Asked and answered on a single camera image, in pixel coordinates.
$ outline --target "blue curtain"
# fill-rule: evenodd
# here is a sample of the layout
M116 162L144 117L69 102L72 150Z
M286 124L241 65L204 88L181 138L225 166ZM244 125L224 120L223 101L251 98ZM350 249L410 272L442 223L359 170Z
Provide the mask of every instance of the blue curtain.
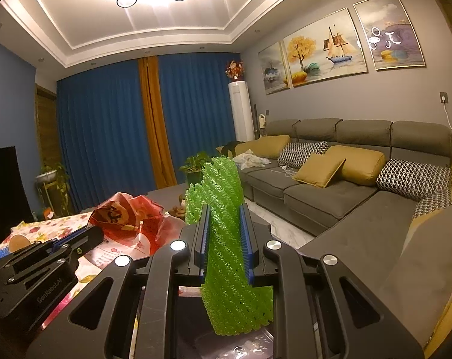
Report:
M154 190L138 61L73 75L59 81L57 91L62 157L76 209L118 191Z
M235 140L229 99L229 78L224 73L239 54L202 52L161 55L159 83L169 149L176 178L188 156L206 151L217 156L216 147Z

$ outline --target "white cloth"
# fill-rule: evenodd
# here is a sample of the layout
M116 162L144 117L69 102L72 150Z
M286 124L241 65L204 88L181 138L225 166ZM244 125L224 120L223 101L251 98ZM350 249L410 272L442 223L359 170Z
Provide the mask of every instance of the white cloth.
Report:
M245 153L239 154L232 160L234 160L241 170L244 170L245 168L263 168L265 165L271 163L269 159L255 156L251 149L247 150Z

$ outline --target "marble floor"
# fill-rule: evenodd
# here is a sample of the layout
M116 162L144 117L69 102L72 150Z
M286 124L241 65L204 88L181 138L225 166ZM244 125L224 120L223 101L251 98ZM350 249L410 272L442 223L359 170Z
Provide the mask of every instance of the marble floor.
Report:
M303 230L288 223L282 218L276 216L274 213L269 212L267 209L260 207L253 201L245 199L249 210L257 214L261 219L266 220L271 224L271 233L278 237L283 242L298 249L304 244L314 239L314 236L309 235Z

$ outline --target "green twisted object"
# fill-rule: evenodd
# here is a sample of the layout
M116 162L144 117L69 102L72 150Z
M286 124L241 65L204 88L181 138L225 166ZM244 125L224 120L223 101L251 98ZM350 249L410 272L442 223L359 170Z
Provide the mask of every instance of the green twisted object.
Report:
M248 285L239 234L243 189L235 163L224 156L206 163L200 184L186 192L186 223L197 223L203 204L211 207L204 306L216 334L248 333L273 318L272 288Z

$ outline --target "curtain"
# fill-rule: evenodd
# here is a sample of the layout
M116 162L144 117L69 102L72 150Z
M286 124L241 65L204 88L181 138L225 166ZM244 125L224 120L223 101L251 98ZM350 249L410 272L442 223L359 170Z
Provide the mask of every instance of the curtain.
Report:
M158 59L155 56L138 59L144 118L151 151L152 172L158 189L177 185L164 124L159 88Z
M58 82L58 132L78 211L155 189L136 60Z
M235 140L229 99L229 79L225 74L239 54L202 52L161 55L159 82L169 148L176 178L186 158L206 151L217 156L216 147Z

